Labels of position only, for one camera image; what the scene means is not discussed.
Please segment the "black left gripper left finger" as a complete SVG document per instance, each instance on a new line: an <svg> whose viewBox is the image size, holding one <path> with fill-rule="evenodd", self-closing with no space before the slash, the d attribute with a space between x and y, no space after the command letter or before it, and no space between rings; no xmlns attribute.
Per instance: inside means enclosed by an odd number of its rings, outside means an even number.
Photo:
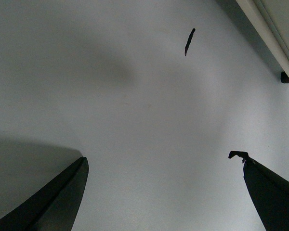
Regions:
<svg viewBox="0 0 289 231"><path fill-rule="evenodd" d="M0 219L0 231L70 231L88 178L81 157L20 206Z"/></svg>

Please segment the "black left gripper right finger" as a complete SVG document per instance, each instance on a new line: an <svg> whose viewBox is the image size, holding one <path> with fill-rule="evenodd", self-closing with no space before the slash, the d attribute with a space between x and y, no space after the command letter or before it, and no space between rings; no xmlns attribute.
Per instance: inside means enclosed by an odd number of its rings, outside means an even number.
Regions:
<svg viewBox="0 0 289 231"><path fill-rule="evenodd" d="M289 231L289 181L249 157L231 151L228 158L242 158L244 181L267 231Z"/></svg>

